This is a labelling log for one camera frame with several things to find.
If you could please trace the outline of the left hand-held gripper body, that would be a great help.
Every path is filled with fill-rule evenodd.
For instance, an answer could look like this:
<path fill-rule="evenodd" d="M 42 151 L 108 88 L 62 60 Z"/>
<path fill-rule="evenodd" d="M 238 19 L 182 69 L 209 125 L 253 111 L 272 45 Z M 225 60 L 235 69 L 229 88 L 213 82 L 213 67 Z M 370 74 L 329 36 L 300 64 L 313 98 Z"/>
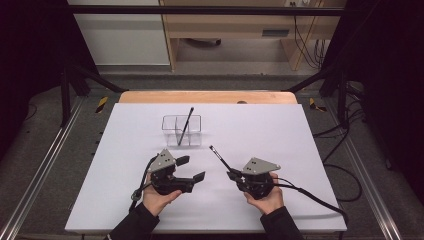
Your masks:
<path fill-rule="evenodd" d="M 176 190 L 191 193 L 194 187 L 193 178 L 174 176 L 177 167 L 175 159 L 168 149 L 163 149 L 148 168 L 151 185 L 161 195 L 167 195 Z"/>

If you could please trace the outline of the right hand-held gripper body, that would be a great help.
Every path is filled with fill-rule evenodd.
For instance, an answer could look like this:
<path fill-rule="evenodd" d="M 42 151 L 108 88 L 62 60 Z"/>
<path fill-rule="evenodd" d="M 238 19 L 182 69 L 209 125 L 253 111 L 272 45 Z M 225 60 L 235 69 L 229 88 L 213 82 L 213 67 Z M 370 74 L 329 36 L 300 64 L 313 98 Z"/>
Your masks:
<path fill-rule="evenodd" d="M 266 197 L 274 187 L 270 172 L 279 170 L 281 166 L 260 158 L 252 157 L 241 170 L 243 192 L 249 193 L 255 200 Z"/>

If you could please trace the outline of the black pen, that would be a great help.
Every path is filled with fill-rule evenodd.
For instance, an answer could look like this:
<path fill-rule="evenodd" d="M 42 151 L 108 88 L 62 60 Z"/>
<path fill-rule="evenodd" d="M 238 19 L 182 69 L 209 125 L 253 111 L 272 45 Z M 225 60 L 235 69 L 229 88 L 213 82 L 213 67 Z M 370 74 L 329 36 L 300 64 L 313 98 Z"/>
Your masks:
<path fill-rule="evenodd" d="M 215 156 L 221 161 L 221 163 L 228 169 L 228 171 L 233 171 L 234 169 L 231 168 L 227 162 L 224 160 L 224 158 L 219 154 L 219 152 L 216 150 L 216 148 L 213 145 L 209 146 L 209 149 L 215 154 Z"/>

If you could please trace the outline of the clear plastic organizer box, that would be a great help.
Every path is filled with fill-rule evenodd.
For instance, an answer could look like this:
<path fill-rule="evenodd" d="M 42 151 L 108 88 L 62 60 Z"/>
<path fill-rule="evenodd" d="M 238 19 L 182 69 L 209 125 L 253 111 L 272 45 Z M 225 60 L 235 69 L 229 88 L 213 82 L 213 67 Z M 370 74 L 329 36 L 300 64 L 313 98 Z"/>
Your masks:
<path fill-rule="evenodd" d="M 192 115 L 181 146 L 178 146 L 187 115 L 165 115 L 162 118 L 162 131 L 169 147 L 200 146 L 202 141 L 202 117 Z"/>

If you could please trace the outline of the long thin black brush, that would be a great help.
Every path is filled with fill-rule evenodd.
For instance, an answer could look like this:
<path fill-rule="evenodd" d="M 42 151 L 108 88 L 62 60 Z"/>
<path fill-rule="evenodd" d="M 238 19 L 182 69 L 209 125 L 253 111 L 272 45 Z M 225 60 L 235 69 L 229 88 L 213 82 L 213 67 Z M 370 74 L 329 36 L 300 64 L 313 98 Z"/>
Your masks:
<path fill-rule="evenodd" d="M 181 133 L 180 139 L 179 139 L 179 141 L 178 141 L 178 146 L 181 146 L 181 144 L 182 144 L 182 141 L 183 141 L 184 135 L 185 135 L 185 133 L 186 133 L 186 131 L 187 131 L 187 128 L 188 128 L 188 125 L 189 125 L 189 121 L 190 121 L 190 118 L 191 118 L 191 116 L 192 116 L 192 113 L 193 113 L 193 112 L 194 112 L 194 107 L 191 107 L 191 108 L 190 108 L 190 111 L 189 111 L 189 113 L 188 113 L 188 115 L 187 115 L 187 118 L 186 118 L 186 121 L 185 121 L 185 124 L 184 124 L 184 128 L 183 128 L 183 130 L 182 130 L 182 133 Z"/>

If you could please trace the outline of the person's left hand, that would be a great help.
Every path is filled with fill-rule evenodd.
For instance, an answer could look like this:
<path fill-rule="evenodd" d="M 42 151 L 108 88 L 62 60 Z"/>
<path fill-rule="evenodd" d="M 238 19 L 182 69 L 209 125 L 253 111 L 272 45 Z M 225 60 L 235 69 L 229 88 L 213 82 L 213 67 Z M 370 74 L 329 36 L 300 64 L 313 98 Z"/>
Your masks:
<path fill-rule="evenodd" d="M 170 194 L 161 195 L 153 186 L 149 185 L 143 190 L 142 203 L 154 217 L 157 217 L 167 205 L 176 200 L 181 194 L 181 190 L 176 190 Z"/>

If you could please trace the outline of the person's right hand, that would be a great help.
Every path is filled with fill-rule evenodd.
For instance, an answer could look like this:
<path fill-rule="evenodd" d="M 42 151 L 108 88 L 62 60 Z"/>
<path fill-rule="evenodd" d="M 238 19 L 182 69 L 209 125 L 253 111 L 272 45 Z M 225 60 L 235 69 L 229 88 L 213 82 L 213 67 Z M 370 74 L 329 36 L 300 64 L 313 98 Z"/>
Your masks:
<path fill-rule="evenodd" d="M 273 182 L 277 185 L 279 183 L 278 175 L 274 172 L 270 172 L 270 176 Z M 244 192 L 244 196 L 247 203 L 256 207 L 262 214 L 268 215 L 273 211 L 284 206 L 283 192 L 282 190 L 274 186 L 271 192 L 264 198 L 255 200 L 249 193 Z"/>

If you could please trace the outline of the white table board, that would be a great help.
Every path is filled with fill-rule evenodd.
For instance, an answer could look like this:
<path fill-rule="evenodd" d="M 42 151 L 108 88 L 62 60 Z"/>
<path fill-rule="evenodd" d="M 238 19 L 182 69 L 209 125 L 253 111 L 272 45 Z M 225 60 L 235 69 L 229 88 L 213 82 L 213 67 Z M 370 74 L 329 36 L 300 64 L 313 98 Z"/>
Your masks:
<path fill-rule="evenodd" d="M 260 213 L 247 204 L 213 145 L 230 167 L 252 157 L 281 166 L 278 175 L 293 183 L 284 202 L 302 232 L 343 231 L 343 217 L 323 168 L 304 110 L 299 104 L 135 104 L 114 106 L 96 154 L 73 206 L 66 230 L 106 233 L 128 213 L 148 161 L 166 148 L 165 115 L 202 117 L 200 146 L 173 147 L 187 155 L 178 177 L 205 171 L 191 193 L 181 195 L 160 215 L 159 233 L 253 233 L 262 229 Z"/>

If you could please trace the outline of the wooden table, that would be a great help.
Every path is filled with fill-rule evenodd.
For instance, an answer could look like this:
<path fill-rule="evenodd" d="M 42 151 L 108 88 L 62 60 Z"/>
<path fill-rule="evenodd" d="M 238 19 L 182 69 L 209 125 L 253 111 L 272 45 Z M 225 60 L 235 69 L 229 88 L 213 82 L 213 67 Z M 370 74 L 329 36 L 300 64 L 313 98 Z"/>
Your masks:
<path fill-rule="evenodd" d="M 119 103 L 297 104 L 295 95 L 281 91 L 127 91 Z"/>

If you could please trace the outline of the yellow black tape strip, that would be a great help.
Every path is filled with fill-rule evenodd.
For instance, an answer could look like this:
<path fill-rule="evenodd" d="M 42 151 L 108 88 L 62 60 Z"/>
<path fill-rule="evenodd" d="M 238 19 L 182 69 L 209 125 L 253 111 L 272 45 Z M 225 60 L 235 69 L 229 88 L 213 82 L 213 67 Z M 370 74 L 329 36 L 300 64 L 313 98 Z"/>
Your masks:
<path fill-rule="evenodd" d="M 107 96 L 102 97 L 100 99 L 99 103 L 98 103 L 98 106 L 97 106 L 97 108 L 95 110 L 95 113 L 101 113 L 102 110 L 104 109 L 104 106 L 106 105 L 107 101 L 108 101 L 108 97 Z"/>
<path fill-rule="evenodd" d="M 327 108 L 322 107 L 322 106 L 321 107 L 317 106 L 316 103 L 315 103 L 315 100 L 313 98 L 309 98 L 309 106 L 310 106 L 310 109 L 312 109 L 312 110 L 317 110 L 317 111 L 320 111 L 320 112 L 327 112 Z"/>

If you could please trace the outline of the white cabinet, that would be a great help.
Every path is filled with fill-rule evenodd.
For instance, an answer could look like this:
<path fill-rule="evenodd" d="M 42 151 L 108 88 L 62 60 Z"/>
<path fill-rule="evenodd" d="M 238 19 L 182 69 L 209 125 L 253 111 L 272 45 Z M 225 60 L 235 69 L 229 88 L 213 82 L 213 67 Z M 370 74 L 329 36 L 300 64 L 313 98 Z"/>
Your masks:
<path fill-rule="evenodd" d="M 161 15 L 75 14 L 99 66 L 169 65 Z"/>

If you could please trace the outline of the wooden desk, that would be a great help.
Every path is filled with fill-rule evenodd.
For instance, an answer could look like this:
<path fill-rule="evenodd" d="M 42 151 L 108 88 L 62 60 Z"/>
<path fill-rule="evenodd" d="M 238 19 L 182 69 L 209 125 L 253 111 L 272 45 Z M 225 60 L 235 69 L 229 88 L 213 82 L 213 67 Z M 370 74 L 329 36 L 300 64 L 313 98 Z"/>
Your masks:
<path fill-rule="evenodd" d="M 162 6 L 285 7 L 286 0 L 158 0 Z M 310 8 L 343 8 L 347 0 L 311 0 Z M 332 39 L 339 19 L 335 16 L 171 15 L 162 16 L 171 63 L 176 63 L 181 39 L 277 39 L 292 70 L 309 61 L 315 40 Z"/>

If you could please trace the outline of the black curtain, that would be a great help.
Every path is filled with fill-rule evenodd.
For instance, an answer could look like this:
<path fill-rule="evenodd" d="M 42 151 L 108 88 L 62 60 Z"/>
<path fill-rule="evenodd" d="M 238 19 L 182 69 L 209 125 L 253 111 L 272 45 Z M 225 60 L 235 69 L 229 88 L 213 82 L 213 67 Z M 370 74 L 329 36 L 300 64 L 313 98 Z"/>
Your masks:
<path fill-rule="evenodd" d="M 66 61 L 97 68 L 67 0 L 0 0 L 0 160 L 30 99 L 60 85 Z"/>
<path fill-rule="evenodd" d="M 383 151 L 424 204 L 424 0 L 347 0 L 325 59 L 364 86 Z"/>

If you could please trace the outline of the aluminium floor rail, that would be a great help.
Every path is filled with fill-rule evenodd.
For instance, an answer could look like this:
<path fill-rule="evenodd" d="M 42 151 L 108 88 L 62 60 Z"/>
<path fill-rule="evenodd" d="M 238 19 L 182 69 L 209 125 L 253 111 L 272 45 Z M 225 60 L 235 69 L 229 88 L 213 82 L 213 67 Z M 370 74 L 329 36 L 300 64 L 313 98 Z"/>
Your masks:
<path fill-rule="evenodd" d="M 337 120 L 335 101 L 325 99 L 324 102 L 335 124 L 341 125 Z M 401 233 L 390 214 L 388 205 L 384 202 L 383 191 L 378 189 L 377 175 L 373 173 L 373 170 L 377 169 L 387 170 L 386 159 L 370 135 L 365 113 L 359 104 L 353 101 L 348 104 L 346 109 L 348 128 L 345 130 L 339 129 L 341 140 L 339 145 L 333 149 L 333 152 L 342 149 L 347 155 L 354 176 L 362 187 L 362 195 L 367 199 L 384 238 L 386 240 L 402 240 Z M 326 164 L 338 162 L 332 159 L 333 152 L 325 156 L 324 162 Z"/>
<path fill-rule="evenodd" d="M 18 202 L 13 214 L 6 222 L 5 226 L 0 230 L 0 240 L 14 240 L 18 235 L 22 224 L 31 210 L 35 199 L 37 198 L 52 166 L 66 142 L 85 101 L 85 97 L 75 98 L 68 121 L 64 126 L 59 128 L 53 142 L 50 144 L 47 153 L 41 161 L 23 196 Z"/>

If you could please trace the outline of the black metal frame stand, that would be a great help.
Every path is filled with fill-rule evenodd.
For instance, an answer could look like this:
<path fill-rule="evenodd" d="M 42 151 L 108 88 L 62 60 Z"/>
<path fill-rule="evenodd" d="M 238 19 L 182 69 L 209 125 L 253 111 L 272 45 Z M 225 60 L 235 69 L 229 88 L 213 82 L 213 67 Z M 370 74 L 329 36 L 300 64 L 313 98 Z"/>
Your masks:
<path fill-rule="evenodd" d="M 87 96 L 90 93 L 91 89 L 86 83 L 86 79 L 91 79 L 115 93 L 126 92 L 126 89 L 107 81 L 99 74 L 91 72 L 81 66 L 66 66 L 60 76 L 60 89 L 62 100 L 62 127 L 64 127 L 71 118 L 69 87 L 72 87 L 78 96 Z"/>
<path fill-rule="evenodd" d="M 317 82 L 318 80 L 324 80 L 323 84 L 319 89 L 319 94 L 322 97 L 331 96 L 335 90 L 338 90 L 337 94 L 337 120 L 344 129 L 348 128 L 347 123 L 347 109 L 346 109 L 346 95 L 347 95 L 347 75 L 343 70 L 339 69 L 335 65 L 321 69 L 316 74 L 310 76 L 306 80 L 289 87 L 286 92 L 296 93 L 303 88 Z"/>

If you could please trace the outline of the black horizontal frame bar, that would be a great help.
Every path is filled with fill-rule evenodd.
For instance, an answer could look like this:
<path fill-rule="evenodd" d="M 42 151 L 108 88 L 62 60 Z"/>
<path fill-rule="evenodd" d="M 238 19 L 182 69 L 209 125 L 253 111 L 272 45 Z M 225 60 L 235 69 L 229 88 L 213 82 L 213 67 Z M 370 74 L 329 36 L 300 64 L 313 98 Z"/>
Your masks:
<path fill-rule="evenodd" d="M 172 14 L 172 15 L 266 15 L 266 16 L 342 16 L 343 8 L 235 7 L 235 6 L 118 6 L 70 5 L 74 14 Z"/>

